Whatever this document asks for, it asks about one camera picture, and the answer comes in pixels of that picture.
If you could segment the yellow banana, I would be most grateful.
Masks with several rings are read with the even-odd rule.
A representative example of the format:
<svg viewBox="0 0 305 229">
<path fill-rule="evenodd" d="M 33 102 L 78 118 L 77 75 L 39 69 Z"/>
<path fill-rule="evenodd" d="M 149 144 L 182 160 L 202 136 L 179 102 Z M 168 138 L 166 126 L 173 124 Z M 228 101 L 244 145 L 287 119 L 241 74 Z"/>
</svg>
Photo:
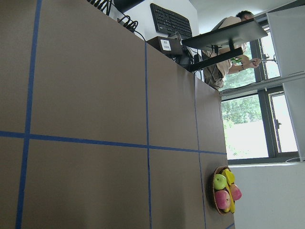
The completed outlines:
<svg viewBox="0 0 305 229">
<path fill-rule="evenodd" d="M 235 203 L 234 203 L 234 200 L 233 200 L 233 196 L 231 194 L 231 191 L 229 189 L 229 186 L 226 185 L 226 190 L 227 192 L 229 193 L 229 196 L 230 196 L 230 206 L 227 207 L 226 209 L 224 209 L 224 212 L 231 212 L 231 213 L 235 213 Z"/>
</svg>

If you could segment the woven wicker fruit basket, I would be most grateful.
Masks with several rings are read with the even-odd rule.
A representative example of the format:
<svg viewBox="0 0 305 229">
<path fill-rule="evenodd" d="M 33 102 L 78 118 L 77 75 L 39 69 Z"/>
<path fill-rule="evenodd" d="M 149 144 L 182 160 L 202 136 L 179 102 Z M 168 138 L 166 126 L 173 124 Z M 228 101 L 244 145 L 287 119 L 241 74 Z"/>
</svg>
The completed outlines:
<svg viewBox="0 0 305 229">
<path fill-rule="evenodd" d="M 210 175 L 209 177 L 209 180 L 208 180 L 208 184 L 207 184 L 207 195 L 208 195 L 208 198 L 209 198 L 209 201 L 210 201 L 210 204 L 216 209 L 216 211 L 221 214 L 221 215 L 225 215 L 227 214 L 228 212 L 224 212 L 224 209 L 219 209 L 216 205 L 216 201 L 215 201 L 215 192 L 217 190 L 214 189 L 214 182 L 213 182 L 213 179 L 214 179 L 214 175 L 215 174 L 222 174 L 223 175 L 223 171 L 225 169 L 229 169 L 230 168 L 228 166 L 222 166 L 222 167 L 217 167 L 214 172 Z"/>
</svg>

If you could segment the black label printer box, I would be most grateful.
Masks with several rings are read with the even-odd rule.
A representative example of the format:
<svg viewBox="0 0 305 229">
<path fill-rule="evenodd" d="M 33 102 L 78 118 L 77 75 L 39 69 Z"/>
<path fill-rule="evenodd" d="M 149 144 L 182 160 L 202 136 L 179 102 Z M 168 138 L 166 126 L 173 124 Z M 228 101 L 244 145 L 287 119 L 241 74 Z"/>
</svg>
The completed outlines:
<svg viewBox="0 0 305 229">
<path fill-rule="evenodd" d="M 183 46 L 177 39 L 156 36 L 147 41 L 149 45 L 166 55 L 182 55 Z"/>
</svg>

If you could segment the person in beige shirt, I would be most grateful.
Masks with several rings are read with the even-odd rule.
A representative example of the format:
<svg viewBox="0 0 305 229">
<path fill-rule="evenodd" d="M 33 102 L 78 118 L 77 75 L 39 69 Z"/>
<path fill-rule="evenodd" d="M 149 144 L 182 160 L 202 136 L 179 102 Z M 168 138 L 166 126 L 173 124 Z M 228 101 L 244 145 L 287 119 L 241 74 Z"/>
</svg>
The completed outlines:
<svg viewBox="0 0 305 229">
<path fill-rule="evenodd" d="M 254 15 L 247 11 L 241 11 L 236 16 L 230 16 L 221 20 L 214 30 L 227 27 L 242 21 L 254 18 Z M 203 69 L 204 82 L 212 88 L 219 90 L 224 86 L 224 78 L 228 74 L 238 73 L 249 68 L 257 68 L 261 63 L 260 59 L 249 59 L 245 55 L 236 56 L 235 59 L 240 60 L 240 64 L 235 64 L 232 59 L 228 59 L 217 64 L 213 64 Z"/>
</svg>

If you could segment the black keyboard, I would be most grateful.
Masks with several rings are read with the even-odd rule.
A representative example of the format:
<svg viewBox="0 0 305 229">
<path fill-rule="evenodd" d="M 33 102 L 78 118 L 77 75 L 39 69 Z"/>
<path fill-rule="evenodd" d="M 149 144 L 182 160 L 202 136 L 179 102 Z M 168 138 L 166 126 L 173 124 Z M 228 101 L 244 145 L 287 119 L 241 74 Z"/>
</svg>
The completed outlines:
<svg viewBox="0 0 305 229">
<path fill-rule="evenodd" d="M 186 17 L 154 3 L 150 4 L 150 8 L 156 32 L 166 35 L 178 32 L 183 39 L 193 36 L 190 22 Z"/>
</svg>

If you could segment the green apple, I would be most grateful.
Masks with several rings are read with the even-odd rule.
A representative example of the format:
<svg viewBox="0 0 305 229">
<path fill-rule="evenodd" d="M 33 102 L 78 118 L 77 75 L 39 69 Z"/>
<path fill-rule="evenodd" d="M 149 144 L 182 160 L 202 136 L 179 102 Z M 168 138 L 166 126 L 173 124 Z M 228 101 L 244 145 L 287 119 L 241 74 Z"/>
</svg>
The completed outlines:
<svg viewBox="0 0 305 229">
<path fill-rule="evenodd" d="M 222 174 L 215 174 L 213 178 L 213 185 L 215 190 L 222 190 L 227 185 L 226 177 Z"/>
</svg>

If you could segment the black monitor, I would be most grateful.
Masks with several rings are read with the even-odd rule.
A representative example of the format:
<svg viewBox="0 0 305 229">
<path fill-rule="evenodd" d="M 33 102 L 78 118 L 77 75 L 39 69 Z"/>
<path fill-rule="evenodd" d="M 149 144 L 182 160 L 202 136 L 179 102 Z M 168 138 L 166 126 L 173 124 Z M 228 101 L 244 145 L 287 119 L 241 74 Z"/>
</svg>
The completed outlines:
<svg viewBox="0 0 305 229">
<path fill-rule="evenodd" d="M 234 45 L 247 43 L 267 36 L 267 32 L 255 19 L 242 21 L 227 27 L 223 27 L 205 34 L 182 40 L 182 44 L 199 50 L 208 51 L 213 48 L 215 51 L 220 48 L 230 48 L 226 53 L 219 54 L 204 61 L 190 65 L 190 72 L 217 64 L 243 54 L 241 47 Z"/>
</svg>

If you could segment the pink apple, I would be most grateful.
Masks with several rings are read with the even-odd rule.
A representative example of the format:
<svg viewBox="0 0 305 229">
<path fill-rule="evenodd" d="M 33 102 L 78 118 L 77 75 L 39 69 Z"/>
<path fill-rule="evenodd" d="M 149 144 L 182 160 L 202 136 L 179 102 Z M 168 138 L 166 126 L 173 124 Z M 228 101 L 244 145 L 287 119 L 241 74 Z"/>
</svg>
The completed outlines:
<svg viewBox="0 0 305 229">
<path fill-rule="evenodd" d="M 230 206 L 230 196 L 225 190 L 218 190 L 215 192 L 215 201 L 219 209 L 226 209 Z"/>
<path fill-rule="evenodd" d="M 233 201 L 237 201 L 242 197 L 242 192 L 236 184 L 231 184 L 229 187 Z"/>
</svg>

